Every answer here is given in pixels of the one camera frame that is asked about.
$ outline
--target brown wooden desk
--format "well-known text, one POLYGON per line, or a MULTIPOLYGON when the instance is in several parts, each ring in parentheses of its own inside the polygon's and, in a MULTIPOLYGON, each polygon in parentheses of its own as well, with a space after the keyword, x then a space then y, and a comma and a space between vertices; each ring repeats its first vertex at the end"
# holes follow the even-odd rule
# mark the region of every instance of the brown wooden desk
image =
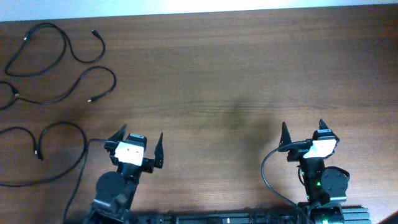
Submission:
MULTIPOLYGON (((65 101, 50 106, 17 102, 0 111, 0 128, 24 126, 38 137, 46 125, 73 121, 89 138, 107 138, 124 123, 148 137, 148 155, 164 132, 165 165, 144 174, 132 210, 160 212, 270 208, 260 164, 276 148, 286 121, 294 141, 310 138, 323 118, 341 142, 327 166, 351 173, 345 205, 369 207, 379 222, 398 210, 398 6, 334 7, 52 21, 70 36, 75 52, 100 52, 95 65, 118 76, 112 94, 106 72, 93 72, 65 101)), ((37 22, 0 24, 0 65, 37 22)), ((14 71, 42 68, 62 49, 53 30, 36 35, 14 71)), ((68 52, 37 78, 2 80, 21 95, 51 99, 91 65, 68 52)), ((10 97, 0 87, 1 101, 10 97)), ((26 134, 0 136, 1 180, 48 177, 80 153, 81 137, 59 127, 44 139, 45 160, 34 159, 26 134)), ((266 167, 270 183, 294 202, 305 201, 297 164, 276 154, 266 167)), ((84 216, 98 177, 115 170, 92 145, 69 217, 84 216)), ((48 185, 0 188, 2 223, 59 223, 78 171, 48 185)))

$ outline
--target coiled black cable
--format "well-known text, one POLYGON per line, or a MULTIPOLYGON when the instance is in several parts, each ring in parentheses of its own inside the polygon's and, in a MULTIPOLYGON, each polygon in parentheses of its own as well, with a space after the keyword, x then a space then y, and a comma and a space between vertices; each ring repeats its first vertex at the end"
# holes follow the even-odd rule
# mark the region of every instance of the coiled black cable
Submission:
POLYGON ((92 70, 94 70, 94 69, 105 69, 105 70, 107 70, 108 72, 110 72, 110 73, 112 74, 112 76, 113 76, 113 84, 112 84, 112 86, 111 86, 110 89, 106 90, 106 91, 105 91, 104 93, 102 93, 102 94, 93 96, 93 97, 91 97, 91 98, 88 100, 88 102, 97 101, 97 100, 99 100, 100 98, 102 98, 102 97, 104 97, 104 96, 110 94, 110 93, 113 91, 113 89, 116 87, 116 75, 114 74, 114 72, 113 72, 112 70, 110 70, 110 69, 108 69, 108 68, 106 68, 106 67, 104 67, 104 66, 93 66, 93 67, 87 68, 87 69, 79 76, 79 78, 75 81, 75 83, 72 85, 72 87, 71 87, 63 96, 61 96, 60 98, 58 98, 58 99, 56 99, 56 100, 47 101, 47 102, 39 102, 39 101, 29 100, 29 99, 27 99, 27 98, 23 98, 23 97, 20 96, 19 91, 17 90, 17 88, 14 87, 11 83, 6 82, 6 81, 0 81, 0 85, 1 85, 1 84, 3 84, 3 85, 8 85, 8 86, 11 88, 11 92, 12 92, 12 94, 13 94, 13 98, 12 98, 5 106, 0 107, 0 110, 8 109, 8 108, 9 108, 10 106, 12 106, 17 100, 22 100, 22 101, 26 101, 26 102, 33 103, 33 104, 37 104, 37 105, 51 105, 51 104, 54 104, 54 103, 61 102, 62 100, 64 100, 65 98, 67 98, 67 97, 75 90, 75 88, 76 88, 77 85, 79 84, 80 80, 81 80, 88 72, 90 72, 90 71, 92 71, 92 70))
POLYGON ((104 142, 104 143, 110 142, 110 143, 116 143, 116 142, 114 142, 114 141, 109 141, 109 140, 105 140, 105 139, 90 139, 90 140, 87 141, 87 137, 86 137, 85 132, 84 132, 77 124, 74 124, 74 123, 71 123, 71 122, 68 122, 68 121, 61 121, 61 122, 53 123, 53 124, 50 124, 49 126, 47 126, 47 127, 41 132, 40 137, 39 137, 39 143, 38 143, 38 144, 36 144, 36 140, 35 140, 35 137, 34 137, 34 135, 32 134, 32 132, 30 132, 28 129, 22 128, 22 127, 11 127, 11 128, 7 128, 7 129, 5 129, 5 130, 0 131, 0 135, 5 134, 5 133, 8 133, 9 131, 13 131, 13 130, 22 130, 22 131, 27 132, 27 133, 30 135, 30 137, 32 138, 32 142, 33 142, 33 145, 34 145, 33 148, 34 148, 35 156, 36 156, 38 159, 42 160, 43 157, 42 157, 42 153, 41 153, 41 147, 42 147, 42 140, 43 140, 43 137, 44 137, 44 135, 45 135, 46 133, 48 133, 48 131, 49 131, 50 129, 52 129, 52 128, 55 127, 55 126, 59 126, 59 125, 69 125, 69 126, 73 126, 73 127, 76 128, 77 130, 79 130, 79 132, 81 133, 81 136, 82 136, 82 138, 83 138, 83 150, 81 151, 81 154, 79 155, 79 158, 78 158, 69 168, 67 168, 66 170, 64 170, 64 171, 61 172, 60 174, 57 174, 57 175, 55 175, 55 176, 53 176, 53 177, 49 177, 49 178, 42 179, 42 180, 33 180, 33 181, 23 182, 23 183, 21 183, 21 184, 20 184, 20 183, 18 183, 18 184, 10 184, 10 183, 0 182, 0 187, 12 187, 12 188, 17 188, 17 187, 29 187, 29 186, 33 186, 33 185, 40 185, 40 184, 51 183, 51 182, 54 182, 54 181, 60 179, 60 178, 63 177, 64 175, 67 175, 67 174, 68 174, 69 172, 71 172, 74 168, 76 168, 76 166, 79 164, 79 162, 81 162, 81 160, 83 160, 83 163, 82 163, 82 165, 81 165, 81 169, 80 169, 80 172, 79 172, 79 176, 78 176, 78 178, 77 178, 76 186, 75 186, 75 188, 73 189, 72 195, 71 195, 71 197, 70 197, 70 199, 69 199, 69 201, 68 201, 68 203, 67 203, 67 205, 66 205, 66 207, 65 207, 65 209, 64 209, 64 212, 63 212, 63 222, 65 222, 66 217, 67 217, 67 213, 68 213, 68 209, 69 209, 70 205, 72 204, 73 199, 75 198, 75 195, 76 195, 77 190, 78 190, 79 185, 80 185, 81 177, 82 177, 82 175, 83 175, 83 171, 84 171, 84 168, 85 168, 86 162, 87 162, 88 149, 89 149, 89 147, 90 147, 90 143, 91 143, 91 142, 104 142))
POLYGON ((37 24, 26 33, 26 35, 24 37, 24 43, 22 43, 21 47, 19 47, 19 50, 14 54, 14 56, 12 56, 10 61, 8 61, 8 63, 6 64, 6 67, 4 68, 4 73, 6 75, 9 75, 9 76, 12 76, 12 77, 34 77, 34 76, 42 75, 43 73, 49 71, 52 67, 56 66, 56 64, 58 64, 59 61, 61 61, 62 57, 65 55, 65 52, 67 51, 67 42, 69 44, 70 53, 72 54, 73 58, 75 58, 78 62, 81 62, 81 63, 94 63, 94 62, 97 62, 105 54, 105 42, 104 42, 104 40, 102 39, 102 37, 100 36, 100 34, 96 30, 92 30, 91 33, 101 41, 103 49, 102 49, 101 54, 99 56, 97 56, 94 60, 84 61, 84 60, 79 59, 75 55, 75 53, 73 52, 72 43, 70 42, 70 39, 69 39, 69 37, 68 37, 68 35, 67 35, 67 33, 65 31, 63 31, 61 28, 57 27, 55 24, 52 24, 52 23, 49 23, 49 22, 43 22, 43 23, 37 24), (39 31, 39 30, 41 30, 43 28, 53 28, 53 29, 56 29, 57 31, 59 31, 59 33, 61 34, 62 39, 63 39, 63 49, 62 49, 61 54, 58 56, 58 58, 53 63, 51 63, 47 68, 45 68, 43 70, 40 70, 40 71, 37 71, 37 72, 29 72, 29 73, 24 73, 24 74, 16 74, 16 73, 9 72, 10 66, 20 56, 20 54, 22 53, 24 47, 29 43, 30 38, 37 31, 39 31))

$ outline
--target wood grain surface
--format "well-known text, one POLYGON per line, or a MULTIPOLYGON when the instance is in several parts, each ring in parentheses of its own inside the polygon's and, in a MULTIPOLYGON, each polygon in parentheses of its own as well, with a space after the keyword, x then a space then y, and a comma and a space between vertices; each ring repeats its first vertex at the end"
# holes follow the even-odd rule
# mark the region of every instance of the wood grain surface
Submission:
MULTIPOLYGON (((112 69, 116 89, 102 71, 90 73, 56 105, 17 102, 0 111, 0 129, 23 126, 38 138, 56 121, 79 124, 89 138, 108 138, 124 123, 148 137, 147 156, 164 132, 162 170, 143 174, 132 211, 214 211, 271 208, 282 201, 267 190, 262 159, 276 148, 286 121, 293 141, 310 138, 318 120, 340 137, 327 166, 351 173, 344 205, 368 207, 377 223, 398 210, 398 6, 333 7, 217 12, 166 16, 104 17, 51 21, 70 36, 76 54, 112 69)), ((38 21, 0 24, 0 65, 38 21)), ((48 65, 62 38, 40 31, 14 72, 48 65)), ((67 91, 92 65, 68 50, 51 71, 12 82, 21 96, 48 100, 67 91)), ((10 98, 0 86, 0 103, 10 98)), ((2 181, 50 177, 78 157, 81 136, 58 127, 44 138, 44 161, 34 158, 25 133, 0 136, 2 181)), ((266 165, 269 182, 294 202, 306 201, 296 163, 275 154, 266 165)), ((99 145, 90 148, 69 219, 84 217, 101 174, 115 170, 99 145)), ((47 185, 0 188, 1 223, 60 223, 78 171, 47 185)))

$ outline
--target white wall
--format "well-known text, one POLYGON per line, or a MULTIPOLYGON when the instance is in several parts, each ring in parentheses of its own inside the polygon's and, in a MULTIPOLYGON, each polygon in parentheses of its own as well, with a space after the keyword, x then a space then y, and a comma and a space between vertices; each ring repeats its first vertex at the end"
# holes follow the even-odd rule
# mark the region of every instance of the white wall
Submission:
POLYGON ((398 0, 0 0, 0 21, 398 3, 398 0))

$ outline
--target wire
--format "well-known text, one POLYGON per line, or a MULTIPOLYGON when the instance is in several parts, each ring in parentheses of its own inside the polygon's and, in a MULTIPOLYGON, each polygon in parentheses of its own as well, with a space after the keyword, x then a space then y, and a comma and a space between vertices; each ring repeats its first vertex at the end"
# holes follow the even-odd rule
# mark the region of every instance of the wire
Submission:
POLYGON ((281 146, 281 147, 278 147, 278 148, 272 150, 270 153, 268 153, 268 155, 264 158, 264 160, 263 160, 262 163, 261 163, 261 176, 262 176, 262 179, 263 179, 264 183, 266 183, 267 187, 269 188, 269 190, 271 190, 276 196, 280 197, 284 202, 286 202, 286 203, 288 203, 289 205, 291 205, 292 207, 294 207, 294 209, 296 209, 297 211, 299 211, 310 223, 313 224, 313 221, 311 220, 311 218, 310 218, 298 205, 296 205, 293 201, 289 200, 287 197, 285 197, 285 196, 281 195, 280 193, 278 193, 276 190, 274 190, 274 189, 268 184, 267 179, 266 179, 266 176, 265 176, 265 174, 264 174, 264 166, 265 166, 265 164, 266 164, 266 162, 267 162, 267 159, 268 159, 271 155, 273 155, 273 153, 275 153, 275 152, 277 152, 277 151, 280 151, 280 150, 282 150, 282 149, 284 149, 284 148, 287 148, 287 147, 296 145, 296 144, 305 144, 305 141, 293 142, 293 143, 290 143, 290 144, 286 144, 286 145, 281 146))
MULTIPOLYGON (((73 123, 67 122, 67 121, 61 121, 61 122, 53 123, 53 124, 47 126, 40 134, 39 143, 38 143, 37 148, 36 148, 36 152, 37 153, 35 154, 38 159, 40 159, 40 160, 43 159, 42 153, 41 153, 41 147, 42 147, 42 140, 43 140, 43 137, 44 137, 45 133, 47 133, 47 131, 52 129, 54 126, 58 126, 58 125, 69 125, 69 126, 75 127, 81 133, 81 136, 83 138, 83 142, 87 142, 86 134, 76 124, 73 124, 73 123)), ((6 130, 0 131, 0 134, 4 134, 4 133, 6 133, 8 131, 11 131, 13 129, 20 129, 20 127, 8 128, 8 129, 6 129, 7 131, 6 130)), ((64 170, 60 174, 57 174, 57 175, 55 175, 53 177, 49 177, 49 178, 42 179, 42 180, 28 181, 28 182, 24 182, 24 183, 21 183, 21 184, 6 184, 4 182, 0 182, 0 187, 13 187, 13 188, 16 188, 16 187, 28 187, 28 186, 33 186, 33 185, 47 184, 47 183, 51 183, 53 181, 56 181, 59 178, 63 177, 64 175, 68 174, 70 171, 72 171, 79 164, 79 162, 83 158, 83 156, 84 156, 86 151, 87 151, 87 147, 86 147, 86 145, 84 145, 83 149, 81 151, 81 154, 79 155, 79 158, 69 168, 67 168, 66 170, 64 170)))
POLYGON ((72 54, 73 58, 75 58, 78 62, 81 63, 94 63, 97 62, 99 59, 102 58, 102 56, 105 54, 105 42, 102 39, 102 37, 100 36, 100 34, 96 31, 96 30, 92 30, 91 33, 97 37, 101 43, 102 43, 102 52, 99 56, 97 56, 94 60, 81 60, 79 59, 75 53, 73 52, 72 49, 72 43, 70 42, 70 39, 67 35, 67 33, 65 31, 63 31, 61 28, 57 27, 55 24, 49 23, 49 22, 43 22, 40 24, 37 24, 35 26, 33 26, 33 28, 31 28, 25 35, 24 37, 24 43, 22 43, 21 47, 19 48, 19 50, 14 54, 14 56, 12 56, 12 58, 10 59, 10 61, 8 61, 8 63, 6 64, 6 67, 4 68, 4 73, 6 75, 12 76, 12 77, 34 77, 34 76, 38 76, 38 75, 42 75, 43 73, 49 71, 51 68, 53 68, 54 66, 56 66, 56 64, 59 63, 59 61, 61 61, 62 57, 65 55, 65 52, 67 50, 67 42, 69 44, 69 48, 70 48, 70 53, 72 54), (24 74, 16 74, 16 73, 11 73, 9 72, 9 68, 10 66, 15 62, 15 60, 17 60, 17 58, 20 56, 20 54, 22 53, 24 47, 29 43, 30 38, 39 30, 43 29, 43 28, 53 28, 56 29, 62 36, 63 39, 63 49, 61 54, 58 56, 57 59, 55 59, 55 61, 53 63, 51 63, 47 68, 42 69, 40 71, 37 72, 29 72, 29 73, 24 73, 24 74))
POLYGON ((23 97, 20 96, 19 91, 17 90, 17 88, 14 87, 11 83, 5 82, 5 81, 0 81, 0 85, 1 85, 1 84, 3 84, 3 85, 8 85, 8 86, 11 88, 12 94, 14 95, 13 99, 11 99, 5 106, 0 107, 0 110, 8 109, 8 108, 11 107, 17 100, 26 101, 26 102, 28 102, 28 103, 33 103, 33 104, 37 104, 37 105, 51 105, 51 104, 54 104, 54 103, 61 102, 61 101, 63 101, 65 98, 67 98, 68 96, 70 96, 70 95, 72 94, 72 92, 75 90, 75 88, 76 88, 77 85, 79 84, 80 80, 81 80, 87 73, 89 73, 90 71, 95 70, 95 69, 104 69, 104 70, 107 70, 107 71, 110 72, 110 73, 112 74, 112 76, 113 76, 113 84, 112 84, 112 86, 111 86, 110 89, 106 90, 106 91, 105 91, 104 93, 102 93, 102 94, 93 96, 93 97, 91 97, 91 98, 88 100, 88 102, 97 101, 97 100, 99 100, 100 98, 102 98, 102 97, 104 97, 104 96, 110 94, 110 93, 114 90, 114 88, 116 87, 116 83, 117 83, 116 75, 114 74, 114 72, 113 72, 112 70, 110 70, 109 68, 106 68, 106 67, 104 67, 104 66, 99 66, 99 65, 93 66, 93 67, 90 67, 90 68, 87 68, 82 74, 80 74, 80 76, 79 76, 79 77, 77 78, 77 80, 74 82, 74 84, 72 85, 72 87, 69 88, 69 90, 68 90, 63 96, 61 96, 60 98, 58 98, 58 99, 56 99, 56 100, 47 101, 47 102, 39 102, 39 101, 29 100, 29 99, 27 99, 27 98, 23 98, 23 97))
POLYGON ((297 168, 298 168, 298 169, 297 169, 298 179, 300 180, 300 183, 301 183, 303 186, 305 186, 303 180, 301 179, 301 167, 300 167, 300 165, 298 165, 297 168))
POLYGON ((33 142, 33 145, 34 145, 33 148, 34 148, 34 151, 35 151, 35 155, 36 155, 36 156, 39 155, 39 156, 40 156, 39 159, 43 159, 43 158, 42 158, 42 155, 41 155, 41 151, 40 151, 41 146, 42 146, 43 137, 45 136, 45 134, 46 134, 50 129, 52 129, 53 127, 58 126, 58 125, 69 125, 69 126, 73 126, 73 127, 76 128, 77 130, 79 130, 79 132, 81 133, 81 136, 83 137, 83 150, 82 150, 81 154, 79 155, 79 158, 76 160, 76 162, 75 162, 72 166, 70 166, 69 168, 67 168, 65 171, 63 171, 62 173, 60 173, 60 174, 58 174, 58 175, 55 175, 55 176, 53 176, 53 177, 49 177, 49 178, 42 179, 42 180, 27 181, 27 182, 24 182, 24 183, 22 183, 22 184, 8 184, 8 183, 0 182, 0 187, 11 187, 11 188, 16 188, 16 187, 28 187, 28 186, 33 186, 33 185, 40 185, 40 184, 51 183, 51 182, 53 182, 53 181, 56 181, 56 180, 60 179, 60 178, 63 177, 64 175, 68 174, 70 171, 72 171, 72 170, 79 164, 79 162, 80 162, 81 160, 83 160, 83 163, 81 164, 81 169, 80 169, 80 171, 79 171, 79 176, 78 176, 77 181, 76 181, 75 188, 73 189, 72 195, 71 195, 71 197, 69 198, 69 201, 68 201, 68 203, 67 203, 67 205, 66 205, 66 207, 65 207, 65 209, 64 209, 64 212, 63 212, 63 222, 65 222, 66 217, 67 217, 68 210, 69 210, 69 208, 70 208, 70 205, 72 204, 73 199, 75 198, 76 193, 77 193, 77 191, 78 191, 78 189, 79 189, 79 185, 80 185, 80 182, 81 182, 81 177, 83 176, 83 171, 84 171, 84 168, 85 168, 86 162, 87 162, 88 149, 89 149, 89 147, 90 147, 90 143, 91 143, 91 142, 117 143, 117 142, 110 141, 110 140, 105 140, 105 139, 90 139, 90 140, 87 141, 87 137, 86 137, 85 132, 84 132, 78 125, 76 125, 76 124, 74 124, 74 123, 71 123, 71 122, 68 122, 68 121, 61 121, 61 122, 53 123, 53 124, 50 124, 49 126, 47 126, 47 127, 41 132, 41 134, 40 134, 40 137, 39 137, 39 144, 38 144, 38 145, 36 145, 36 140, 35 140, 35 137, 34 137, 34 135, 32 134, 32 132, 30 132, 30 131, 29 131, 28 129, 26 129, 26 128, 22 128, 22 127, 11 127, 11 128, 7 128, 7 129, 4 129, 4 130, 0 131, 0 135, 5 134, 5 133, 7 133, 7 132, 9 132, 9 131, 12 131, 12 130, 23 130, 23 131, 27 132, 27 133, 31 136, 31 138, 32 138, 32 142, 33 142))
POLYGON ((70 207, 70 205, 72 204, 73 199, 74 199, 75 196, 76 196, 77 190, 79 189, 81 177, 83 176, 83 171, 84 171, 85 166, 86 166, 86 163, 87 163, 88 149, 89 149, 89 147, 90 147, 90 142, 95 142, 95 141, 96 141, 96 142, 103 142, 103 143, 109 143, 109 142, 110 142, 110 143, 116 143, 116 142, 114 142, 114 141, 109 141, 109 140, 105 140, 105 139, 90 139, 90 140, 88 140, 88 142, 87 142, 87 144, 86 144, 87 151, 86 151, 86 153, 85 153, 85 156, 84 156, 84 159, 83 159, 83 163, 82 163, 81 168, 80 168, 80 172, 79 172, 79 176, 78 176, 78 178, 77 178, 76 186, 75 186, 75 188, 73 189, 72 196, 70 196, 69 201, 68 201, 68 203, 67 203, 67 205, 65 206, 65 209, 64 209, 64 211, 63 211, 63 223, 65 223, 65 221, 66 221, 66 219, 67 219, 69 207, 70 207))

